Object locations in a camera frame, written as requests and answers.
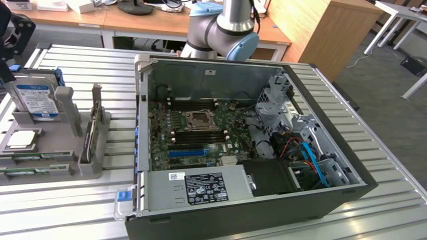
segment metal worktable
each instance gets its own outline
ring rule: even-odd
[[[134,141],[133,57],[138,52],[51,45],[35,49],[25,67],[59,67],[73,102],[91,106],[91,83],[102,84],[102,106],[111,113],[102,174],[98,179],[0,186],[0,239],[125,239],[113,219],[114,193],[131,184]],[[353,112],[316,68],[290,64],[378,186],[324,218],[222,237],[238,239],[420,239],[427,236],[425,190]],[[304,104],[294,96],[296,102]],[[14,104],[0,104],[0,132]]]

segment motherboard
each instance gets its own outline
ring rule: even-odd
[[[234,100],[149,102],[151,171],[234,165],[254,157]]]

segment green circuit board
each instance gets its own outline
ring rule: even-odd
[[[229,139],[224,142],[204,143],[205,156],[169,157],[167,146],[173,145],[171,131],[185,131],[186,113],[206,111],[175,111],[162,102],[150,102],[147,117],[150,122],[150,169],[162,171],[182,168],[221,166],[221,157],[234,156],[237,160],[253,157],[252,139],[244,128],[242,117],[234,119],[244,108],[233,108],[229,101],[218,102],[217,108],[209,111],[217,130],[226,130]]]

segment blue pcie slot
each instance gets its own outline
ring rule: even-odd
[[[167,151],[167,157],[204,157],[208,154],[208,149],[199,149],[199,150],[187,150],[187,151]]]

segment power supply label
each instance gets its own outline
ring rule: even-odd
[[[53,99],[49,98],[50,90],[45,85],[15,85],[18,97],[27,112],[35,117],[55,117],[58,110]]]
[[[228,200],[224,178],[220,172],[185,176],[185,188],[190,205]]]

